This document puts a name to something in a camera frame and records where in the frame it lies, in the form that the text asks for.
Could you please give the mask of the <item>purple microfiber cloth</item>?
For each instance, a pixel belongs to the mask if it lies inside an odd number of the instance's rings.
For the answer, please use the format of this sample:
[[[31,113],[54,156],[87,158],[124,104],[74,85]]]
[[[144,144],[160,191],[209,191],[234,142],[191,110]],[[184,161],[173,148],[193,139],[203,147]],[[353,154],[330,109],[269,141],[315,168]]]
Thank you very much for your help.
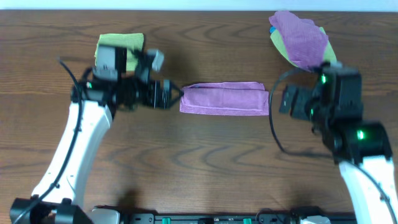
[[[180,112],[220,116],[267,116],[269,92],[258,82],[196,83],[183,87]]]

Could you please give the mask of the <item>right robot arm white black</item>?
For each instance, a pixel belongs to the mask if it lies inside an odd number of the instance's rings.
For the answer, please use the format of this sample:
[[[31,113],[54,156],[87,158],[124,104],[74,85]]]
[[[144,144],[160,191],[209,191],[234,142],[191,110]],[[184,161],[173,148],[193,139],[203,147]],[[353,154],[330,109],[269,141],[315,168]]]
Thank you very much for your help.
[[[384,126],[363,119],[358,84],[286,86],[279,111],[320,132],[348,188],[357,223],[397,223],[392,149]]]

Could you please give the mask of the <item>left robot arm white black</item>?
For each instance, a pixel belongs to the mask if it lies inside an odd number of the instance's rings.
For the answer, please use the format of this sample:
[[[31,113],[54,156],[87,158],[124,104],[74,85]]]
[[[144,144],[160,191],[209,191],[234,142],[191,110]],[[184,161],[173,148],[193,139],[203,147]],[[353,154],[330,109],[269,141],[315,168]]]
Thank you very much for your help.
[[[169,109],[183,96],[171,81],[80,80],[71,93],[67,125],[54,157],[31,198],[16,198],[12,223],[119,223],[116,210],[85,213],[86,182],[104,135],[120,106]]]

